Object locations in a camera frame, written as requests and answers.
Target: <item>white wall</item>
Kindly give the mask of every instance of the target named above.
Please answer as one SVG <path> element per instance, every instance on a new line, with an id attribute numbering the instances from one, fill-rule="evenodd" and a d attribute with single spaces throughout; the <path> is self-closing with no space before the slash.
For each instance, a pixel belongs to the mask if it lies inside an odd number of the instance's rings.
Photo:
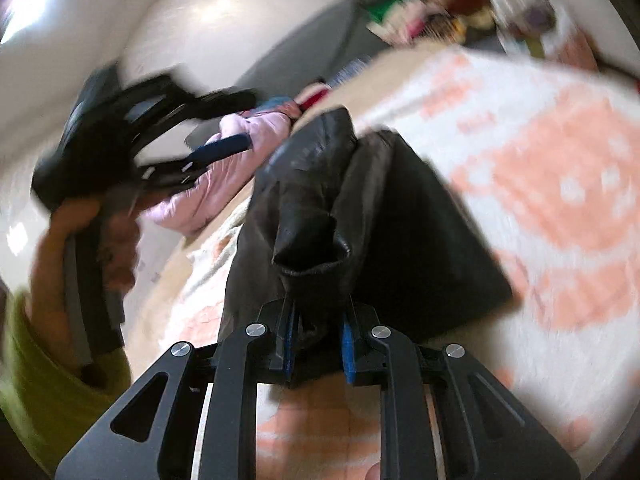
<path id="1" fill-rule="evenodd" d="M 50 0 L 0 47 L 0 171 L 16 150 L 61 131 L 85 78 L 119 56 L 156 0 Z"/>

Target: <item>green sleeve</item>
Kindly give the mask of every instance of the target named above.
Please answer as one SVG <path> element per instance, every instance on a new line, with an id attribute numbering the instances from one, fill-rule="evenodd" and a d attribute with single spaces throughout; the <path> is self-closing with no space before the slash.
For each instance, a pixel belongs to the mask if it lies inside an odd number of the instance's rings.
<path id="1" fill-rule="evenodd" d="M 104 387 L 95 389 L 53 362 L 30 333 L 25 295 L 10 301 L 4 334 L 0 408 L 31 457 L 50 476 L 66 453 L 129 387 L 124 350 L 95 365 Z"/>

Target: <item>silver screw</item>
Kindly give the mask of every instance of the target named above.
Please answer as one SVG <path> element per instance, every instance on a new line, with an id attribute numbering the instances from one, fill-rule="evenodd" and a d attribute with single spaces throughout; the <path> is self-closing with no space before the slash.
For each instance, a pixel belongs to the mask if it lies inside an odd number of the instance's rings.
<path id="1" fill-rule="evenodd" d="M 182 357 L 183 355 L 187 355 L 189 352 L 191 352 L 191 345 L 184 341 L 176 343 L 171 347 L 171 353 L 175 357 Z"/>
<path id="2" fill-rule="evenodd" d="M 262 323 L 251 323 L 246 328 L 246 334 L 251 337 L 258 337 L 267 332 L 267 327 L 265 327 Z"/>
<path id="3" fill-rule="evenodd" d="M 386 339 L 391 335 L 391 330 L 388 326 L 378 325 L 371 329 L 371 335 L 376 339 Z"/>
<path id="4" fill-rule="evenodd" d="M 445 350 L 449 357 L 453 357 L 456 359 L 460 359 L 465 354 L 465 349 L 455 343 L 447 345 L 447 348 Z"/>

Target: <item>green cloth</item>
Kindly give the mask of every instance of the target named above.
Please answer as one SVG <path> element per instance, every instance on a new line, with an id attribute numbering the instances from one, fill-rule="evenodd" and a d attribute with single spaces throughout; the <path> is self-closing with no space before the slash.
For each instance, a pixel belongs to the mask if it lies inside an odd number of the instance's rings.
<path id="1" fill-rule="evenodd" d="M 95 361 L 104 388 L 84 384 L 35 341 L 25 300 L 19 294 L 6 313 L 0 408 L 31 457 L 52 477 L 66 453 L 130 386 L 131 371 L 119 349 Z"/>

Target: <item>white floor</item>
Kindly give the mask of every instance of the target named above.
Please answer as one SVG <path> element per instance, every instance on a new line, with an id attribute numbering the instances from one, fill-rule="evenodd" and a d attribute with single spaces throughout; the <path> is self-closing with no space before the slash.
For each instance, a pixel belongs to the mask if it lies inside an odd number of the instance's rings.
<path id="1" fill-rule="evenodd" d="M 182 65 L 204 89 L 231 86 L 277 41 L 332 0 L 159 0 L 124 53 L 127 80 Z M 568 4 L 578 22 L 596 38 L 602 50 L 640 72 L 640 52 L 608 0 L 559 0 Z M 145 150 L 145 156 L 177 155 L 193 125 L 174 128 Z M 30 174 L 43 145 L 0 174 L 0 232 L 22 224 L 28 246 L 15 256 L 0 240 L 0 275 L 11 288 L 25 283 L 34 241 L 46 217 L 29 199 Z M 138 284 L 127 297 L 128 319 L 151 290 L 179 237 L 156 226 L 143 226 Z"/>

